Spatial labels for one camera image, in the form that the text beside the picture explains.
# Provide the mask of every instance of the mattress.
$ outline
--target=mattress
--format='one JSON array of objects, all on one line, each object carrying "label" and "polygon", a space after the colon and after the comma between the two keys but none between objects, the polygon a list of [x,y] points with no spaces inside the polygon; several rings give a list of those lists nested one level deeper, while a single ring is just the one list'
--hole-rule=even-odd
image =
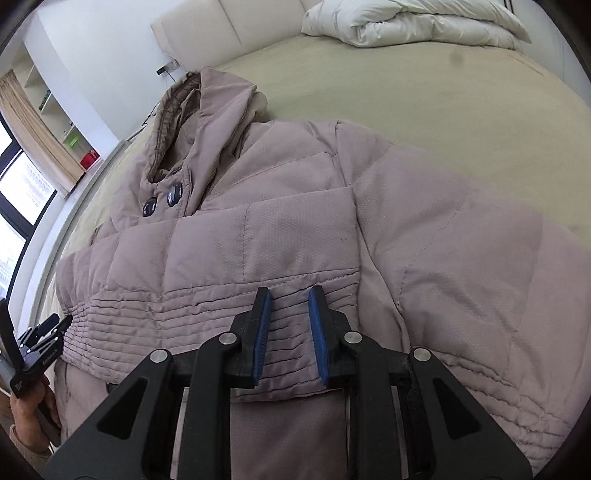
[{"label": "mattress", "polygon": [[[358,49],[303,35],[220,67],[254,83],[273,118],[349,119],[519,197],[591,245],[591,110],[519,53],[418,43]],[[102,180],[62,257],[109,215],[146,129]],[[42,317],[58,312],[54,281]]]}]

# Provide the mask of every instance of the jacket hood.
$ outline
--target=jacket hood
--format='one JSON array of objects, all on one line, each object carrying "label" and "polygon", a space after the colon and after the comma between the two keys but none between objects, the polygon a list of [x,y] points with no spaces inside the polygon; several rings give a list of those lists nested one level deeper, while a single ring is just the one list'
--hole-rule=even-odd
[{"label": "jacket hood", "polygon": [[[220,165],[236,160],[243,133],[266,110],[266,97],[240,77],[210,68],[188,73],[162,98],[145,150],[115,194],[115,230],[192,215]],[[178,185],[183,194],[171,207],[167,196]],[[155,211],[145,217],[151,199]]]}]

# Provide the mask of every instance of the black clamp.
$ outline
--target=black clamp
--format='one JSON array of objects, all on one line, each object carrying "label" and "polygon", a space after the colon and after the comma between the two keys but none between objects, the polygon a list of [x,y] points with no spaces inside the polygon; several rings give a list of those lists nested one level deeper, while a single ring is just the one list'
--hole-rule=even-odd
[{"label": "black clamp", "polygon": [[[59,316],[53,314],[36,327],[29,327],[16,340],[8,304],[0,299],[0,377],[16,397],[22,397],[41,381],[46,370],[61,355],[64,334],[71,323],[71,316],[60,321]],[[51,419],[45,403],[39,405],[35,414],[50,442],[59,446],[60,428]]]},{"label": "black clamp", "polygon": [[169,478],[183,390],[189,389],[178,480],[230,478],[230,389],[262,375],[272,297],[258,289],[252,310],[199,350],[146,357],[56,452],[45,480]]},{"label": "black clamp", "polygon": [[351,331],[347,317],[328,308],[322,287],[310,290],[308,305],[322,381],[350,392],[351,478],[402,478],[392,387],[410,479],[532,478],[515,443],[429,350],[396,352]]},{"label": "black clamp", "polygon": [[[152,352],[50,459],[44,479],[169,478],[190,387],[177,478],[229,480],[230,389],[254,388],[261,377],[271,303],[259,288],[252,310],[199,350]],[[351,331],[318,286],[309,312],[322,381],[349,393],[352,479],[402,478],[394,386],[410,479],[531,480],[525,456],[429,350],[395,352]]]}]

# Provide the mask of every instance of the jacket button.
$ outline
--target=jacket button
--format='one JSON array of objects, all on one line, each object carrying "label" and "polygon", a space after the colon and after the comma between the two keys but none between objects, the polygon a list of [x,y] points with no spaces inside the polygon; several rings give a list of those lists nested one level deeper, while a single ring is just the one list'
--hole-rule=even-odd
[{"label": "jacket button", "polygon": [[150,198],[144,205],[144,210],[142,210],[142,215],[145,217],[149,217],[156,211],[156,203],[158,199],[156,197]]},{"label": "jacket button", "polygon": [[169,207],[174,207],[181,197],[183,196],[183,184],[182,183],[175,183],[170,190],[168,191],[168,195],[166,195],[166,201]]}]

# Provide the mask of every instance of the red box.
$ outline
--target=red box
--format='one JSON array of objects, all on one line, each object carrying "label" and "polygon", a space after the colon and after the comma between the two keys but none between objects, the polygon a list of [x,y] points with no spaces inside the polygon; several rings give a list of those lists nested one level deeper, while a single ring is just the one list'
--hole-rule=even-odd
[{"label": "red box", "polygon": [[98,158],[100,158],[100,155],[96,150],[92,149],[80,160],[80,165],[82,165],[83,169],[88,170]]}]

